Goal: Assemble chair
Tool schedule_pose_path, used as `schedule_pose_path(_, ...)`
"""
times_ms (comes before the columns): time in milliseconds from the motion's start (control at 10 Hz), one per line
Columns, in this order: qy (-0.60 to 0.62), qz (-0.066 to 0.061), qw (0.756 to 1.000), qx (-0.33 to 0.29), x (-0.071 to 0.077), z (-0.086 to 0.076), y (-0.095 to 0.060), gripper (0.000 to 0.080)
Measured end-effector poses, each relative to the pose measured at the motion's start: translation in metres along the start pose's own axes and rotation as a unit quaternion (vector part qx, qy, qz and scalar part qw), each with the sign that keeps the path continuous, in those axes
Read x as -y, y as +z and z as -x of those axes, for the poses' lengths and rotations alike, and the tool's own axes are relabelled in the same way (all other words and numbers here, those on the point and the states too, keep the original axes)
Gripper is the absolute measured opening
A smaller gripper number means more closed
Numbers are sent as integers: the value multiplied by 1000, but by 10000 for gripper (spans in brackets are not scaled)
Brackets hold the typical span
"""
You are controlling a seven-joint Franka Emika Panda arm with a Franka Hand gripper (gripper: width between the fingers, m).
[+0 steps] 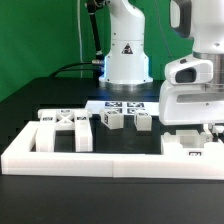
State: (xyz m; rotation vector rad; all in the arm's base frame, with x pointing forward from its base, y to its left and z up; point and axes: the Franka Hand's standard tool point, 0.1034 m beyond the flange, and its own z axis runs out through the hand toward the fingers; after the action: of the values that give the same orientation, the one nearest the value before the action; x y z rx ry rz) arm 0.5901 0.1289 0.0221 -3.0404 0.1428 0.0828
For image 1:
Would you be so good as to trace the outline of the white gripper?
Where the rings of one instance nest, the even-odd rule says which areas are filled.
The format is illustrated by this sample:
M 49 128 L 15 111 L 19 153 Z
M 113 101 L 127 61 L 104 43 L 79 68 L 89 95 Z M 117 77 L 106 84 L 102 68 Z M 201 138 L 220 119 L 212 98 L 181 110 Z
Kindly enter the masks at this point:
M 209 123 L 224 123 L 224 92 L 205 91 L 202 85 L 163 83 L 159 120 L 164 125 L 204 124 L 207 138 L 213 140 L 213 125 Z M 216 126 L 216 133 L 224 136 L 224 126 Z

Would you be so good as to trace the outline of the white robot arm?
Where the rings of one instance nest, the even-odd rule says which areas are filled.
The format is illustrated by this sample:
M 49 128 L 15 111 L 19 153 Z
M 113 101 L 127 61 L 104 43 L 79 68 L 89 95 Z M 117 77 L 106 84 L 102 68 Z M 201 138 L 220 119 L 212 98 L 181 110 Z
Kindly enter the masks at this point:
M 144 14 L 128 0 L 88 0 L 99 83 L 116 90 L 147 86 Z M 164 125 L 201 124 L 224 134 L 224 0 L 170 0 L 170 26 L 194 40 L 192 53 L 165 66 L 159 119 Z

